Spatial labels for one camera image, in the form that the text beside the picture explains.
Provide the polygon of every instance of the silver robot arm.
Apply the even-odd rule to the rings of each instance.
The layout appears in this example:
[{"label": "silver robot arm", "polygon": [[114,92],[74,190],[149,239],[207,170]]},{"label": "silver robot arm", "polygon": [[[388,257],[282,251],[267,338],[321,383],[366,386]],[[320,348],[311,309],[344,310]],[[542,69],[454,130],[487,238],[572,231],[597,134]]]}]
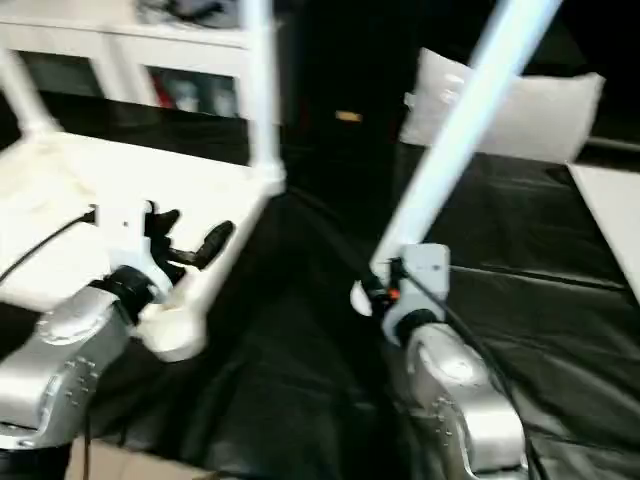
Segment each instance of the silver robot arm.
[{"label": "silver robot arm", "polygon": [[[415,279],[446,299],[445,246],[407,246],[401,259]],[[412,394],[434,439],[425,448],[435,451],[447,480],[528,478],[520,417],[483,359],[444,323],[442,308],[414,283],[405,278],[394,288],[397,301],[386,310],[383,330],[405,348]]]},{"label": "silver robot arm", "polygon": [[93,286],[43,314],[27,343],[0,363],[0,449],[71,443],[132,328],[118,296]]},{"label": "silver robot arm", "polygon": [[0,361],[0,450],[70,444],[101,375],[127,346],[139,313],[166,295],[158,279],[164,276],[170,288],[185,274],[180,265],[206,268],[235,229],[223,222],[198,251],[185,252],[171,248],[167,236],[178,218],[177,210],[158,214],[151,204],[140,221],[144,242],[130,242],[144,248],[121,242],[126,255],[112,262],[113,273],[43,314],[28,341]]}]

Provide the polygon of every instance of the white pillow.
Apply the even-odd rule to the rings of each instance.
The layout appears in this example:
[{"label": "white pillow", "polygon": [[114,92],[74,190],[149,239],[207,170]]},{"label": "white pillow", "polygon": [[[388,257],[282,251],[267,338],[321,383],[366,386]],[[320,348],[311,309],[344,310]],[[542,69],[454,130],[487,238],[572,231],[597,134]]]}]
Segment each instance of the white pillow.
[{"label": "white pillow", "polygon": [[[471,69],[423,49],[411,113],[400,138],[431,145]],[[477,150],[550,162],[569,162],[587,139],[604,78],[516,78]]]}]

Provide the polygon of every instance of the white pole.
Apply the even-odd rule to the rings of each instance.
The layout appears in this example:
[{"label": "white pole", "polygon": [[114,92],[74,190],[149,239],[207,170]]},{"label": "white pole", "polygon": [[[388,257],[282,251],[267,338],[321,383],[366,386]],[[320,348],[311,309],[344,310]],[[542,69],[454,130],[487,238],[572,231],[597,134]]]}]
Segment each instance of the white pole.
[{"label": "white pole", "polygon": [[284,188],[284,168],[279,155],[278,126],[275,124],[277,95],[275,48],[277,25],[272,19],[272,0],[248,0],[244,5],[249,31],[249,73],[252,111],[249,122],[250,166],[273,181],[274,194]]},{"label": "white pole", "polygon": [[0,85],[23,135],[58,131],[18,56],[0,45]]},{"label": "white pole", "polygon": [[[433,147],[420,160],[407,191],[371,260],[386,276],[386,262],[403,245],[421,243],[466,169],[493,120],[511,81],[524,69],[562,0],[503,0],[473,55],[474,73]],[[368,302],[359,288],[352,303],[362,313]]]}]

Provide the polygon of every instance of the black tablecloth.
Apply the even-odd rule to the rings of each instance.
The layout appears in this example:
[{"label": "black tablecloth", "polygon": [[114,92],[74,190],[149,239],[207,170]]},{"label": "black tablecloth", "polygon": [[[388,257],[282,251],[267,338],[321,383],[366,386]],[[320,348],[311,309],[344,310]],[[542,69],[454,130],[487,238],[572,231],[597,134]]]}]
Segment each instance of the black tablecloth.
[{"label": "black tablecloth", "polygon": [[[74,133],[247,158],[240,121],[48,102]],[[353,265],[421,151],[283,144],[293,188],[269,203],[210,311],[207,350],[163,364],[133,342],[101,384],[96,435],[223,476],[427,478],[424,432],[390,386],[401,354],[349,304]],[[430,240],[451,248],[449,303],[505,360],[549,478],[640,478],[639,311],[567,170],[477,156]],[[6,352],[34,315],[2,305],[0,318]]]}]

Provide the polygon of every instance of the cabinet door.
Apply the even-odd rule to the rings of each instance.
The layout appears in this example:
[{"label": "cabinet door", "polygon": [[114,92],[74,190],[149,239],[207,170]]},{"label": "cabinet door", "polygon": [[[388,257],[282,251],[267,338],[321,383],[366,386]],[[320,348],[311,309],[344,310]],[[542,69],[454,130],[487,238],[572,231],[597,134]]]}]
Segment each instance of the cabinet door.
[{"label": "cabinet door", "polygon": [[133,35],[114,37],[139,103],[249,118],[249,55],[244,48]]},{"label": "cabinet door", "polygon": [[32,25],[0,26],[40,90],[133,101],[103,33]]},{"label": "cabinet door", "polygon": [[234,77],[163,67],[147,67],[147,71],[156,103],[162,107],[227,118],[240,116]]}]

